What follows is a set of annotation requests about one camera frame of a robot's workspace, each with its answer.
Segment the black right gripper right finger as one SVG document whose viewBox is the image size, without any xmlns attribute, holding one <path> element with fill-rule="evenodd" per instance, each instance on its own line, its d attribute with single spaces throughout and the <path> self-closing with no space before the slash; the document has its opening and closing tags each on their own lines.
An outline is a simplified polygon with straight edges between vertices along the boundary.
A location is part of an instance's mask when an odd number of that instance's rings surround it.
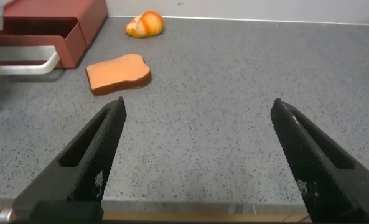
<svg viewBox="0 0 369 224">
<path fill-rule="evenodd" d="M 369 170 L 293 105 L 277 98 L 270 115 L 310 219 L 369 223 Z"/>
</svg>

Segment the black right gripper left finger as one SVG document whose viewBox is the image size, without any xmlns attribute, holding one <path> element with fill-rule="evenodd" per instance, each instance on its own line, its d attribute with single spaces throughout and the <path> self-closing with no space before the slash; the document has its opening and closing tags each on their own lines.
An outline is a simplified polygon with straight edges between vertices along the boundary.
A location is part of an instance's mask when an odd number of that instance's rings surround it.
<svg viewBox="0 0 369 224">
<path fill-rule="evenodd" d="M 99 223 L 126 121 L 124 100 L 102 107 L 14 199 L 16 223 Z"/>
</svg>

